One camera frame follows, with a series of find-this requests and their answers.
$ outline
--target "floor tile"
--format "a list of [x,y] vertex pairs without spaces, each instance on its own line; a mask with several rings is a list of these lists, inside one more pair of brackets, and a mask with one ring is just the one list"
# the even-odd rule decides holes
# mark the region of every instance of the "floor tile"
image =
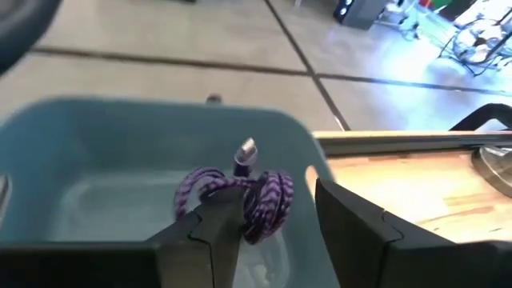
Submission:
[[333,0],[271,0],[319,73],[383,78],[448,86],[512,91],[512,71],[473,75],[425,41],[405,40],[393,28],[374,25],[369,31],[341,26],[332,18]]
[[260,0],[64,0],[40,45],[305,69]]
[[1,79],[0,117],[59,94],[204,102],[211,93],[220,93],[227,105],[287,112],[310,130],[339,129],[306,77],[33,55]]
[[[512,98],[384,84],[322,80],[353,130],[448,130],[487,103]],[[498,122],[485,130],[498,130]]]

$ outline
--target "wooden table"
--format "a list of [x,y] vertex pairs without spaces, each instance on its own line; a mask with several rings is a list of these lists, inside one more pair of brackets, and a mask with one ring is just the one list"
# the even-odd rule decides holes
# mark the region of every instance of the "wooden table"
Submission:
[[[408,137],[410,132],[318,132],[328,137]],[[428,135],[468,134],[438,132]],[[512,241],[512,199],[473,168],[470,151],[329,158],[336,182],[376,205],[454,242]],[[310,187],[316,179],[306,172]]]

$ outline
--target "tile floor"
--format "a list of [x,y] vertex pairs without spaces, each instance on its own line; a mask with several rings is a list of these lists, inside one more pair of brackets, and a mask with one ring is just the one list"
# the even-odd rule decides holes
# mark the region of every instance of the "tile floor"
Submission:
[[0,79],[0,117],[55,95],[203,102],[221,93],[311,130],[341,129],[333,110],[352,130],[447,130],[485,103],[512,105],[510,74],[473,78],[390,28],[340,26],[334,0],[269,1],[276,15],[266,0],[63,0],[38,46]]

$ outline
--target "grout line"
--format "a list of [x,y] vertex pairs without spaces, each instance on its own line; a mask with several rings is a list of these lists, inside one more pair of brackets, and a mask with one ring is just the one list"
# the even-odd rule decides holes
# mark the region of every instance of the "grout line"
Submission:
[[288,76],[310,76],[310,74],[306,71],[274,68],[274,67],[267,67],[267,66],[253,66],[253,65],[247,65],[247,64],[234,64],[234,63],[226,63],[226,62],[204,62],[204,61],[180,59],[180,58],[143,56],[143,55],[124,54],[124,53],[117,53],[117,52],[96,52],[96,51],[88,51],[88,50],[59,48],[59,47],[36,46],[36,47],[32,48],[32,50],[30,52],[33,54],[57,55],[57,56],[64,56],[64,57],[87,58],[87,59],[114,61],[114,62],[164,64],[164,65],[175,65],[175,66],[190,66],[190,67],[206,68],[206,69],[235,70],[235,71],[256,72],[256,73],[264,73],[264,74],[279,74],[279,75],[288,75]]
[[319,78],[324,78],[324,79],[346,80],[346,81],[350,81],[350,82],[365,82],[365,83],[387,84],[387,85],[392,85],[392,86],[417,87],[417,88],[432,89],[432,90],[476,92],[476,93],[490,94],[490,95],[512,96],[512,92],[507,92],[504,90],[488,90],[488,89],[479,89],[479,88],[470,88],[470,87],[448,86],[448,85],[428,84],[428,83],[420,83],[420,82],[407,82],[407,81],[400,81],[400,80],[388,80],[388,79],[380,79],[380,78],[346,76],[346,75],[340,75],[340,74],[319,73],[319,74],[317,74],[317,76]]
[[301,59],[302,63],[306,67],[309,75],[313,79],[313,82],[318,89],[318,92],[320,92],[324,101],[328,105],[331,113],[333,114],[334,120],[336,121],[337,124],[339,124],[339,126],[340,126],[340,128],[342,128],[342,130],[350,131],[351,128],[349,127],[348,123],[342,116],[342,113],[340,112],[340,110],[336,107],[336,104],[334,103],[332,97],[329,96],[329,93],[327,92],[326,88],[323,86],[322,82],[320,81],[320,78],[314,72],[312,65],[307,60],[306,55],[304,54],[304,52],[302,52],[301,48],[297,44],[297,41],[295,41],[294,36],[292,36],[291,32],[288,30],[284,21],[281,19],[281,17],[279,16],[278,12],[276,11],[276,9],[272,5],[272,3],[270,3],[270,0],[264,0],[264,1],[265,1],[266,5],[269,7],[269,10],[272,13],[272,15],[275,17],[275,20],[278,22],[279,26],[281,27],[282,32],[288,38],[288,41],[292,45],[292,48],[295,50],[295,53],[297,53],[297,56]]

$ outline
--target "light blue bin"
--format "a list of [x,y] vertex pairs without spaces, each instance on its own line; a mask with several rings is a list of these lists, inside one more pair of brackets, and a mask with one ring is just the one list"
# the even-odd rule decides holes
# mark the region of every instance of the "light blue bin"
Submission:
[[256,172],[287,170],[295,197],[282,231],[241,245],[234,287],[336,287],[308,166],[331,178],[319,145],[270,110],[105,100],[41,102],[0,131],[10,188],[0,241],[142,241],[174,221],[174,190],[197,166],[229,171],[248,137]]

